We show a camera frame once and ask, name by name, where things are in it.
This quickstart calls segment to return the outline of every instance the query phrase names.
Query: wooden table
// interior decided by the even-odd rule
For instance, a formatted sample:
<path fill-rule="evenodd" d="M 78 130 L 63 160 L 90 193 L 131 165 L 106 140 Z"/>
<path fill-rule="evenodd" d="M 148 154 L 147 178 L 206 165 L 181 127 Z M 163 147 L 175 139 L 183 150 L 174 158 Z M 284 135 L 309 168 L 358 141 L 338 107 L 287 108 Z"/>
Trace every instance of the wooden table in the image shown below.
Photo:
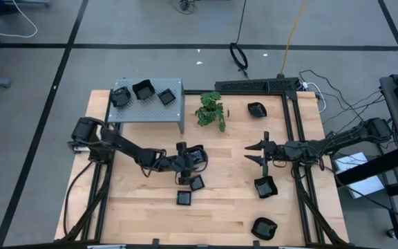
<path fill-rule="evenodd" d="M 108 93 L 109 91 L 92 91 L 87 116 L 104 119 Z M 206 187 L 193 193 L 190 207 L 176 205 L 177 191 L 189 187 L 177 186 L 173 172 L 153 172 L 150 178 L 145 178 L 133 159 L 117 152 L 104 217 L 102 243 L 150 244 L 154 238 L 158 238 L 161 244 L 251 246 L 253 240 L 257 240 L 250 232 L 253 222 L 264 216 L 277 223 L 278 229 L 271 241 L 260 242 L 262 246 L 304 246 L 296 187 L 290 175 L 291 164 L 286 168 L 270 165 L 269 175 L 274 178 L 278 195 L 259 199 L 254 179 L 262 176 L 262 169 L 243 156 L 260 155 L 260 151 L 245 151 L 244 147 L 263 139 L 263 131 L 269 131 L 269 139 L 278 144 L 287 141 L 281 98 L 223 95 L 222 102 L 224 109 L 230 111 L 225 133 L 219 132 L 218 125 L 214 123 L 206 127 L 196 124 L 194 112 L 200 106 L 198 95 L 186 96 L 183 136 L 176 124 L 124 124 L 124 137 L 141 147 L 165 148 L 168 155 L 176 153 L 176 143 L 180 141 L 186 141 L 187 146 L 204 145 L 209 155 L 208 168 L 201 173 Z M 250 102 L 262 102 L 268 116 L 252 118 L 247 111 L 247 103 Z M 324 138 L 314 93 L 298 93 L 298 103 L 305 137 L 308 140 Z M 289 106 L 291 116 L 294 117 L 291 102 Z M 297 137 L 294 119 L 292 122 L 294 137 Z M 87 153 L 75 156 L 69 182 L 87 165 L 87 156 Z M 331 167 L 328 157 L 325 158 L 325 166 Z M 72 189 L 68 229 L 86 208 L 93 168 Z M 319 167 L 313 167 L 312 173 L 322 215 L 338 235 L 347 241 L 345 221 L 332 173 L 328 170 L 322 172 Z M 310 212 L 307 213 L 312 240 L 316 241 L 314 219 Z M 91 237 L 96 218 L 97 214 L 94 214 L 89 233 Z M 61 214 L 55 237 L 58 239 L 63 235 Z"/>

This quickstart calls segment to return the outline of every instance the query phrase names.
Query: pegboard surface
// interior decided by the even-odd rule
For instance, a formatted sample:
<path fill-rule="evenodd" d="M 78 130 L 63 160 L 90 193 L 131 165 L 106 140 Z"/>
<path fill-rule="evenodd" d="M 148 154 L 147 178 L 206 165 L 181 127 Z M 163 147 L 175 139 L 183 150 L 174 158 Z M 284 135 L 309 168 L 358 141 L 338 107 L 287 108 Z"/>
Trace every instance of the pegboard surface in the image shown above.
<path fill-rule="evenodd" d="M 142 80 L 150 80 L 155 88 L 155 94 L 145 100 L 138 100 L 133 92 L 133 85 Z M 109 122 L 178 122 L 181 117 L 182 79 L 119 79 L 113 90 L 126 86 L 131 94 L 131 100 L 125 107 L 116 108 L 110 103 Z M 176 99 L 164 106 L 158 94 L 170 89 Z"/>

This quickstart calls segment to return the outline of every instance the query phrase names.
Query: potted plant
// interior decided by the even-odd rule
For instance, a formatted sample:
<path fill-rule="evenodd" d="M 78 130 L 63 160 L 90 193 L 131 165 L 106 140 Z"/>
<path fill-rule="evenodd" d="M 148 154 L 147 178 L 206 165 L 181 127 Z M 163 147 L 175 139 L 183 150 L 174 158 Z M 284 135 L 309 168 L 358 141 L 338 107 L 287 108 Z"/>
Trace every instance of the potted plant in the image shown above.
<path fill-rule="evenodd" d="M 211 93 L 203 93 L 200 95 L 202 106 L 194 113 L 198 118 L 198 125 L 201 127 L 212 123 L 219 119 L 219 130 L 225 131 L 225 120 L 222 103 L 217 103 L 220 100 L 220 94 L 216 91 Z"/>

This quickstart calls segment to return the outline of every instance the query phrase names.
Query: gray floor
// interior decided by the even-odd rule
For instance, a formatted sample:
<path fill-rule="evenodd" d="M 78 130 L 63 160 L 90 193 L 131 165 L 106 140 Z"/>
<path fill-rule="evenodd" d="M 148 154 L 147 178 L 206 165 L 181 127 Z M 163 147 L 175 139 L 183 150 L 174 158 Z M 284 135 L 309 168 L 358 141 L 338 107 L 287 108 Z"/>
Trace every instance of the gray floor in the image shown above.
<path fill-rule="evenodd" d="M 384 0 L 398 29 L 398 1 Z M 82 0 L 52 0 L 51 8 L 22 7 L 37 25 L 32 39 L 4 37 L 23 44 L 65 44 Z M 77 44 L 228 44 L 237 38 L 243 0 L 197 2 L 192 15 L 181 15 L 170 1 L 89 0 Z M 241 44 L 286 44 L 300 1 L 248 1 Z M 0 31 L 28 34 L 32 27 L 19 15 L 0 17 Z M 313 0 L 292 41 L 298 45 L 397 46 L 377 0 Z M 0 89 L 0 225 L 37 128 L 64 49 L 0 49 L 0 77 L 12 80 Z M 252 79 L 275 77 L 283 50 L 245 50 Z M 312 69 L 330 79 L 353 103 L 369 96 L 378 79 L 398 73 L 398 51 L 291 50 L 285 74 Z M 64 200 L 73 155 L 66 142 L 78 117 L 84 115 L 90 92 L 109 89 L 119 77 L 181 77 L 186 89 L 212 89 L 215 81 L 243 80 L 227 49 L 72 49 L 44 133 L 5 245 L 53 240 Z M 310 73 L 306 81 L 322 92 L 337 94 Z M 366 102 L 375 100 L 378 95 Z M 327 96 L 322 120 L 341 111 Z M 324 124 L 338 131 L 355 117 L 352 111 Z M 384 102 L 372 105 L 363 118 L 389 118 Z M 346 152 L 377 154 L 373 145 L 359 144 Z M 398 248 L 384 232 L 391 228 L 388 212 L 366 200 L 352 200 L 340 190 L 351 242 L 360 246 Z M 372 197 L 387 203 L 387 196 Z"/>

